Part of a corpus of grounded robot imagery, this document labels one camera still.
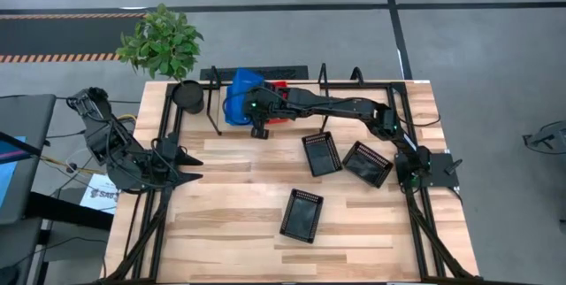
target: black plastic basket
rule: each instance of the black plastic basket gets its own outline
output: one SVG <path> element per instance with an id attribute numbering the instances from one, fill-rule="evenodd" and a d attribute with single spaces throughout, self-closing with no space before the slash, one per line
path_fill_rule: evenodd
<path id="1" fill-rule="evenodd" d="M 302 146 L 307 153 L 312 176 L 342 170 L 340 157 L 330 132 L 305 136 L 302 138 Z"/>
<path id="2" fill-rule="evenodd" d="M 313 243 L 324 200 L 321 196 L 293 189 L 279 233 L 295 240 Z"/>
<path id="3" fill-rule="evenodd" d="M 361 142 L 354 143 L 342 164 L 360 179 L 376 188 L 381 187 L 393 168 L 393 163 Z"/>

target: gray floor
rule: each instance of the gray floor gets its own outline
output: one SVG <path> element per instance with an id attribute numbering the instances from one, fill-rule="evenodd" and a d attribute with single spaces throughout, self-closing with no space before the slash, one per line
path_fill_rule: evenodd
<path id="1" fill-rule="evenodd" d="M 0 9 L 169 5 L 384 3 L 386 0 L 0 0 Z M 398 3 L 544 2 L 566 0 L 397 0 Z M 566 171 L 562 157 L 535 154 L 521 135 L 563 119 L 566 9 L 401 11 L 415 79 L 430 79 L 448 146 L 459 168 L 464 210 L 481 274 L 490 280 L 563 284 Z M 263 12 L 188 14 L 206 42 L 197 70 L 209 65 L 308 65 L 331 78 L 354 65 L 366 79 L 398 79 L 401 69 L 388 12 Z M 0 65 L 0 96 L 55 93 L 89 86 L 114 99 L 139 99 L 145 76 L 115 62 Z M 115 105 L 117 113 L 136 105 Z M 53 135 L 82 129 L 57 103 Z M 66 158 L 84 147 L 60 139 L 46 154 Z M 65 181 L 42 166 L 34 189 L 50 193 Z M 48 284 L 92 281 L 100 258 L 60 262 Z"/>

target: blue object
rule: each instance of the blue object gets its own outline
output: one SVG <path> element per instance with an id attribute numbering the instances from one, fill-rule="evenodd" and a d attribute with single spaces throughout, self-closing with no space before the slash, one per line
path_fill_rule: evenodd
<path id="1" fill-rule="evenodd" d="M 226 114 L 224 120 L 232 126 L 245 126 L 251 120 L 244 116 L 242 106 L 244 97 L 248 90 L 252 87 L 262 85 L 264 77 L 254 73 L 248 69 L 238 68 L 236 75 L 233 77 L 232 86 L 228 86 L 226 90 Z"/>
<path id="2" fill-rule="evenodd" d="M 17 136 L 15 138 L 23 143 L 26 141 L 25 136 Z M 2 206 L 4 202 L 4 197 L 6 196 L 6 192 L 8 192 L 8 187 L 10 187 L 11 177 L 16 170 L 17 164 L 18 161 L 14 161 L 0 165 L 0 206 Z"/>

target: table leg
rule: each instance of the table leg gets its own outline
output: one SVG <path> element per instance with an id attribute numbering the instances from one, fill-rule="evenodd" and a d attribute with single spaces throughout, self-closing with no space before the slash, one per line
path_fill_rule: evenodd
<path id="1" fill-rule="evenodd" d="M 54 197 L 31 192 L 27 200 L 26 217 L 40 217 L 73 223 L 84 227 L 110 231 L 113 215 Z"/>

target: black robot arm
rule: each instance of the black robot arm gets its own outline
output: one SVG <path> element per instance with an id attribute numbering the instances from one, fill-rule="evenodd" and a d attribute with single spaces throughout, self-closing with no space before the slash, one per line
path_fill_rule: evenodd
<path id="1" fill-rule="evenodd" d="M 176 170 L 176 166 L 203 163 L 187 155 L 174 134 L 154 139 L 151 149 L 143 149 L 112 114 L 104 90 L 83 89 L 67 98 L 67 105 L 82 117 L 87 127 L 84 134 L 87 148 L 100 166 L 106 165 L 108 177 L 116 188 L 125 192 L 163 189 L 203 177 Z"/>
<path id="2" fill-rule="evenodd" d="M 251 135 L 267 139 L 264 128 L 269 119 L 307 118 L 312 115 L 359 119 L 380 140 L 393 143 L 406 156 L 409 173 L 415 177 L 430 174 L 431 152 L 416 146 L 402 129 L 397 112 L 386 104 L 367 98 L 317 96 L 306 89 L 278 88 L 266 82 L 246 93 L 242 111 L 252 120 Z"/>
<path id="3" fill-rule="evenodd" d="M 403 171 L 398 166 L 400 183 L 409 194 L 409 213 L 423 229 L 432 246 L 440 253 L 450 272 L 457 277 L 482 284 L 477 276 L 466 272 L 450 254 L 425 216 L 419 210 L 411 189 L 413 179 L 431 175 L 431 152 L 424 146 L 416 146 L 401 127 L 397 112 L 385 104 L 376 103 L 367 98 L 336 98 L 317 96 L 305 89 L 277 88 L 266 82 L 262 87 L 252 88 L 245 95 L 243 113 L 252 120 L 252 136 L 267 139 L 269 131 L 264 129 L 265 122 L 273 118 L 297 119 L 312 115 L 333 116 L 359 119 L 368 130 L 383 141 L 392 142 L 403 155 Z"/>

